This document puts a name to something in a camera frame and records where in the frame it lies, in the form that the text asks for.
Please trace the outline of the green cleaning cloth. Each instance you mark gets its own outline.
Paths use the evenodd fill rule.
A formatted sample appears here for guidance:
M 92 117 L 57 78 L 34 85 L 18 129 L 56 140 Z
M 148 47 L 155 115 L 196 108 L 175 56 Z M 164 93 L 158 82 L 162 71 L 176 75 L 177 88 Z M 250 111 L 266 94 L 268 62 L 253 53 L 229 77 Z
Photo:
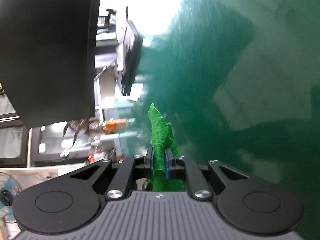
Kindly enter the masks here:
M 184 191 L 183 181 L 165 177 L 165 149 L 170 148 L 175 158 L 180 156 L 171 123 L 166 122 L 154 103 L 150 105 L 148 117 L 151 122 L 151 142 L 154 150 L 153 178 L 147 180 L 148 186 L 152 184 L 152 191 Z

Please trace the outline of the black laptop stand tray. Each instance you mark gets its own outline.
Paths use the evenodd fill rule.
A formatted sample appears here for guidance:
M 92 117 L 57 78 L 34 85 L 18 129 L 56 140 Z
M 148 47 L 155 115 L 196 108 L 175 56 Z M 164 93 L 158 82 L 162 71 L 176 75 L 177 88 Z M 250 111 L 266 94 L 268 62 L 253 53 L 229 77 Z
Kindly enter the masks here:
M 117 71 L 121 74 L 117 81 L 121 94 L 129 96 L 140 63 L 144 36 L 129 19 L 128 7 L 116 17 L 116 38 L 118 41 Z

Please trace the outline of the potted plant with red leaves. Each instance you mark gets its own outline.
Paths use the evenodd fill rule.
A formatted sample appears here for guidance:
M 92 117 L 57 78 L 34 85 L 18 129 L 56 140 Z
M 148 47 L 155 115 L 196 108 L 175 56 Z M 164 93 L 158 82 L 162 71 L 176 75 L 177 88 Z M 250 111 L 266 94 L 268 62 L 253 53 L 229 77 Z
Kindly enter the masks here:
M 89 134 L 92 130 L 91 126 L 99 125 L 99 124 L 100 124 L 100 121 L 95 118 L 68 121 L 65 127 L 63 128 L 62 136 L 64 137 L 66 135 L 67 130 L 70 128 L 74 132 L 73 144 L 72 144 L 72 146 L 74 146 L 76 139 L 78 137 L 78 134 L 81 131 L 83 131 L 85 134 Z

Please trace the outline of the black computer monitor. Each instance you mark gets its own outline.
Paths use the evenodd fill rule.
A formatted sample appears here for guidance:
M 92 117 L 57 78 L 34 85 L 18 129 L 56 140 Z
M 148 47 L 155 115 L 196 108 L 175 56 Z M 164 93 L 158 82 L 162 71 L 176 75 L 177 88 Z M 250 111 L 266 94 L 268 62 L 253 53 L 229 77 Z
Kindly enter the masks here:
M 1 84 L 27 128 L 90 118 L 100 0 L 1 0 Z

